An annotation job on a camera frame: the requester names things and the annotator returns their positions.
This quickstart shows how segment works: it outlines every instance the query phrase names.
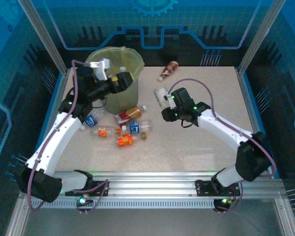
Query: green led light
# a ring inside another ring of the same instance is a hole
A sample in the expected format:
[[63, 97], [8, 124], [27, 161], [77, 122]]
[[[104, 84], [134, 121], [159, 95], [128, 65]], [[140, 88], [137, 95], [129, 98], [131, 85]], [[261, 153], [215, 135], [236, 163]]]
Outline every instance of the green led light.
[[85, 198], [83, 198], [83, 197], [79, 199], [80, 204], [84, 204], [86, 201], [87, 200]]

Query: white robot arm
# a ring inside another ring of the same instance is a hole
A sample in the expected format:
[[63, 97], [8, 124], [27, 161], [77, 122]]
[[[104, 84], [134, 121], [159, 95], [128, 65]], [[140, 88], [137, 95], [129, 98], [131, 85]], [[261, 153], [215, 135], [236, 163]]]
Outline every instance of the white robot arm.
[[103, 59], [76, 70], [78, 94], [74, 108], [74, 95], [68, 94], [62, 101], [55, 123], [41, 146], [24, 167], [18, 166], [15, 169], [15, 179], [22, 192], [27, 193], [30, 186], [32, 196], [50, 203], [60, 193], [88, 189], [92, 185], [92, 176], [87, 172], [75, 170], [55, 174], [55, 169], [66, 145], [91, 112], [92, 102], [103, 99], [110, 93], [125, 91], [132, 84], [133, 78], [129, 72], [121, 72], [107, 78], [105, 70], [109, 68], [109, 60]]
[[182, 124], [183, 121], [190, 122], [191, 125], [210, 131], [235, 151], [235, 165], [221, 170], [211, 180], [217, 190], [243, 180], [253, 181], [271, 165], [268, 157], [258, 148], [266, 147], [265, 134], [253, 134], [237, 127], [203, 102], [195, 104], [185, 88], [168, 93], [165, 86], [161, 86], [154, 90], [154, 94], [159, 105], [164, 108], [162, 116], [165, 121], [180, 119]]

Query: metal grate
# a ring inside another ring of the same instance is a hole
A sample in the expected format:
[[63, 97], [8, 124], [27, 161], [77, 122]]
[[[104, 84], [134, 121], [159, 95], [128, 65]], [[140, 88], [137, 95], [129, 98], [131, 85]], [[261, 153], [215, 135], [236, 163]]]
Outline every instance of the metal grate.
[[[42, 208], [70, 209], [76, 208], [77, 199], [56, 199], [52, 203], [44, 203]], [[39, 199], [32, 200], [33, 207], [41, 203]], [[94, 203], [81, 207], [90, 208]], [[185, 199], [103, 199], [97, 208], [101, 209], [186, 209], [186, 208], [214, 208], [213, 200], [185, 200]]]

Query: trash bin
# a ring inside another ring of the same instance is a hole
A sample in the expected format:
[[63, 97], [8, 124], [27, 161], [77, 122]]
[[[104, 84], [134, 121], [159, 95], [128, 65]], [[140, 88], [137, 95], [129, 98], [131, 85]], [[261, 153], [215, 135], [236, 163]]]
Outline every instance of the trash bin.
[[134, 75], [134, 81], [126, 91], [109, 94], [106, 96], [107, 101], [102, 100], [105, 109], [116, 115], [135, 107], [139, 99], [139, 76], [144, 67], [141, 55], [131, 48], [106, 47], [90, 54], [86, 62], [100, 61], [103, 58], [110, 60], [111, 69], [106, 72], [107, 76], [118, 74], [122, 66]]

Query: blue bottle label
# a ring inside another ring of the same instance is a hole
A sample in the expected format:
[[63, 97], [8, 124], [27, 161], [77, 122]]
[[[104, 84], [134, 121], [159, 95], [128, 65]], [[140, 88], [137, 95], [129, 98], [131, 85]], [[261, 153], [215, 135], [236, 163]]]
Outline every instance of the blue bottle label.
[[137, 121], [131, 121], [129, 123], [130, 126], [130, 133], [131, 134], [137, 134], [140, 132], [140, 126], [139, 126], [139, 122]]
[[89, 114], [86, 118], [85, 118], [85, 123], [89, 126], [89, 127], [93, 127], [97, 125], [97, 120], [95, 119], [95, 117], [92, 114]]

